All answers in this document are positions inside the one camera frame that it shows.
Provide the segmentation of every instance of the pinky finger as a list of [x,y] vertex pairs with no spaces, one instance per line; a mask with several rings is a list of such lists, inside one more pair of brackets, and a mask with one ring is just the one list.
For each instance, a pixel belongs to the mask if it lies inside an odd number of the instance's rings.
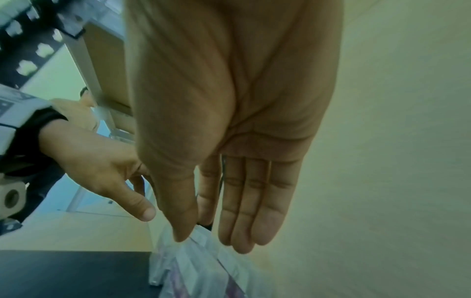
[[268,185],[252,225],[252,239],[266,245],[280,230],[294,195],[302,160],[271,163]]

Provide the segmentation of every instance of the palm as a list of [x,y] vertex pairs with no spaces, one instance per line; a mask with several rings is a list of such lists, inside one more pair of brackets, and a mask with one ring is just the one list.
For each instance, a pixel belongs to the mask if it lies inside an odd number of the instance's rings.
[[[341,10],[329,1],[291,1],[269,10],[266,3],[244,1],[237,7],[149,3],[151,26],[135,21],[142,7],[129,5],[128,15],[128,72],[141,158],[164,180],[183,181],[200,165],[199,221],[210,223],[219,154],[225,155],[219,236],[248,252],[255,243],[268,243],[281,226],[328,106]],[[334,20],[327,31],[315,21],[320,11]],[[187,234],[175,210],[191,223],[196,206],[191,197],[166,200],[168,188],[169,183],[157,186],[163,211]],[[191,190],[183,192],[190,196]],[[173,220],[175,214],[180,219]]]

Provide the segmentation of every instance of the skin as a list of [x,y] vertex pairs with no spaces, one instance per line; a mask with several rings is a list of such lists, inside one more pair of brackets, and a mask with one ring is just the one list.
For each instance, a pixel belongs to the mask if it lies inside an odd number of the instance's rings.
[[155,208],[144,196],[143,177],[148,178],[149,171],[133,146],[55,120],[41,130],[39,148],[87,190],[112,199],[142,221],[155,217]]
[[136,147],[177,241],[214,220],[221,155],[221,242],[247,253],[275,237],[334,91],[342,4],[127,1]]

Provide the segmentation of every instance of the fingernail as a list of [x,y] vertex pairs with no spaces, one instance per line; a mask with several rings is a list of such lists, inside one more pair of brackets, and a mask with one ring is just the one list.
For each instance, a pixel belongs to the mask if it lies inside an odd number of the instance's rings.
[[148,208],[146,211],[144,211],[144,214],[142,215],[142,220],[143,221],[151,221],[156,217],[156,210],[154,208]]

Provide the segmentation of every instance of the gray sleeve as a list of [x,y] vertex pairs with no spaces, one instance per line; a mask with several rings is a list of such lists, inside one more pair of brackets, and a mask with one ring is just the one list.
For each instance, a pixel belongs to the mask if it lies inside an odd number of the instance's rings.
[[15,131],[37,110],[49,108],[49,101],[0,85],[0,156],[10,146]]

